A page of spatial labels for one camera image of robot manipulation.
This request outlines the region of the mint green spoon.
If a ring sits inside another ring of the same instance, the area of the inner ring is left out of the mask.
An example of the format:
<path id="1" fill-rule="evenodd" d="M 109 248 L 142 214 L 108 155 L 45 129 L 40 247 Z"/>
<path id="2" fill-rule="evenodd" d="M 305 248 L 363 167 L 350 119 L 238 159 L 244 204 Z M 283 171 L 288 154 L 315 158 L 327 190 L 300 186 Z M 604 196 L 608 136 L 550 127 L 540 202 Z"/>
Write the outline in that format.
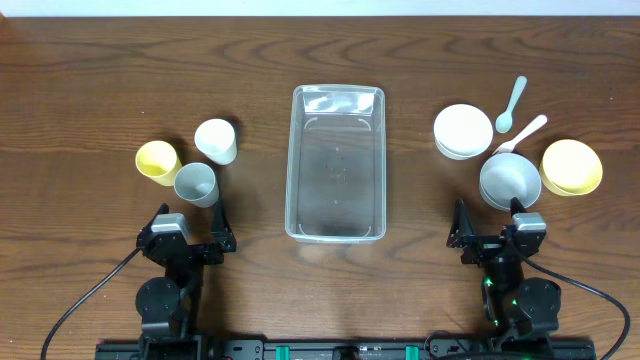
<path id="1" fill-rule="evenodd" d="M 513 125 L 513 111 L 526 88 L 528 79 L 525 76 L 518 76 L 507 104 L 507 107 L 503 113 L 501 113 L 495 121 L 495 128 L 498 133 L 507 133 Z"/>

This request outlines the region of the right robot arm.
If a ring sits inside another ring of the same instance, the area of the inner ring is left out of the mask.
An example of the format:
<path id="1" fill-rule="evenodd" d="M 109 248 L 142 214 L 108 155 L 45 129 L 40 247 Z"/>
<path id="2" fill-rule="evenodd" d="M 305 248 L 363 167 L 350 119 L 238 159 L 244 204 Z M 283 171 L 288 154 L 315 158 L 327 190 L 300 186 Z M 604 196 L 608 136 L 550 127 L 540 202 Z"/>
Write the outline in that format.
<path id="1" fill-rule="evenodd" d="M 496 326 L 487 347 L 552 356 L 550 334 L 559 328 L 560 286 L 539 277 L 527 278 L 522 268 L 539 251 L 546 223 L 516 198 L 511 200 L 511 220 L 498 235 L 479 235 L 464 202 L 457 200 L 446 246 L 462 251 L 462 264 L 476 265 L 484 272 L 485 314 Z"/>

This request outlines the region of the yellow bowl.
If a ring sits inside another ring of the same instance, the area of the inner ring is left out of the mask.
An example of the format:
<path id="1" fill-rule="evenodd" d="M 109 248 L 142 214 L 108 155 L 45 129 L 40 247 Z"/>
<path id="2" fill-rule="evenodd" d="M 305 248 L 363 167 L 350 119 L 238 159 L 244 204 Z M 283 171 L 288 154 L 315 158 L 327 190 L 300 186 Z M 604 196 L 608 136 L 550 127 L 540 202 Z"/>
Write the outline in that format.
<path id="1" fill-rule="evenodd" d="M 588 145 L 563 139 L 546 148 L 539 167 L 542 183 L 560 196 L 579 196 L 593 192 L 603 178 L 603 166 Z"/>

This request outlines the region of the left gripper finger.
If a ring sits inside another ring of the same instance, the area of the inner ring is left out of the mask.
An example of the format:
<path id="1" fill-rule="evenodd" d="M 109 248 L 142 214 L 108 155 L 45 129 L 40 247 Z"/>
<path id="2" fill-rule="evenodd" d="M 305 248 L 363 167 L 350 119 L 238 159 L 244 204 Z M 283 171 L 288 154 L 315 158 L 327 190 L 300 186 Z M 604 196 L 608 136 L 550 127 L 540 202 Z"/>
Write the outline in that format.
<path id="1" fill-rule="evenodd" d="M 158 211 L 156 212 L 156 214 L 153 216 L 153 219 L 155 219 L 158 215 L 163 215 L 163 214 L 168 214 L 169 213 L 169 206 L 166 203 L 163 203 Z"/>
<path id="2" fill-rule="evenodd" d="M 214 214 L 211 222 L 210 233 L 222 253 L 235 252 L 237 241 L 227 220 L 224 201 L 218 199 L 214 205 Z"/>

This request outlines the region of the white bowl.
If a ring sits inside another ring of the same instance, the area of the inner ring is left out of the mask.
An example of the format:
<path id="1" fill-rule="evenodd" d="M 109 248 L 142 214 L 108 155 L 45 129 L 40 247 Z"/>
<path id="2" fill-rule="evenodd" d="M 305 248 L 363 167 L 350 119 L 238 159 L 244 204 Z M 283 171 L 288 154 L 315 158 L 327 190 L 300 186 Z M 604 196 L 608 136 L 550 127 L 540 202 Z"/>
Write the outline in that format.
<path id="1" fill-rule="evenodd" d="M 485 152 L 493 140 L 489 117 L 479 108 L 454 104 L 435 118 L 433 132 L 436 147 L 446 157 L 466 160 Z"/>

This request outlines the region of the grey cup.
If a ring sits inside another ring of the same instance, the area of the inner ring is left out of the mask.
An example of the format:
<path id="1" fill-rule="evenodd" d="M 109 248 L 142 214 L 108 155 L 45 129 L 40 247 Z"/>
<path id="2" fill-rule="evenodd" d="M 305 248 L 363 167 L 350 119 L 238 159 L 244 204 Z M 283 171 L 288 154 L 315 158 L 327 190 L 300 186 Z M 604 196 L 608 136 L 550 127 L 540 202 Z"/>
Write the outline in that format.
<path id="1" fill-rule="evenodd" d="M 212 207 L 219 200 L 216 175 L 201 162 L 189 163 L 178 171 L 174 190 L 181 199 L 200 208 Z"/>

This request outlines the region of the grey bowl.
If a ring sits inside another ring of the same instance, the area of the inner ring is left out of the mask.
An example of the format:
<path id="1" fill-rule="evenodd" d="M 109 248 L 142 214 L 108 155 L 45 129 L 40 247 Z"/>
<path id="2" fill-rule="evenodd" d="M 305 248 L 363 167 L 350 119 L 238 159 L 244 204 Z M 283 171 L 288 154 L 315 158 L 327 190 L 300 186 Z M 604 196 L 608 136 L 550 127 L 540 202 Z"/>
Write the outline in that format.
<path id="1" fill-rule="evenodd" d="M 541 194 L 542 182 L 537 168 L 527 158 L 501 153 L 482 166 L 479 189 L 490 206 L 509 211 L 512 198 L 517 198 L 524 208 L 532 206 Z"/>

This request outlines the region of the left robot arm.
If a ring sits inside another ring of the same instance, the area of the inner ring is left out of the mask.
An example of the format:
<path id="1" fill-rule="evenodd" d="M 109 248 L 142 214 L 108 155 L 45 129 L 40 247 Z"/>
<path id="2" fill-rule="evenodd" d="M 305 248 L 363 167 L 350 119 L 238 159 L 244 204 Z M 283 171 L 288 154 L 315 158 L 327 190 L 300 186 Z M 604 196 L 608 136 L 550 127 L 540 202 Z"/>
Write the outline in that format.
<path id="1" fill-rule="evenodd" d="M 190 228 L 181 213 L 171 213 L 162 204 L 136 239 L 136 249 L 164 268 L 162 277 L 144 283 L 135 299 L 141 316 L 140 345 L 171 343 L 191 335 L 201 299 L 203 269 L 219 265 L 224 255 L 236 250 L 237 242 L 227 220 L 224 202 L 214 205 L 210 228 L 213 240 L 189 244 Z"/>

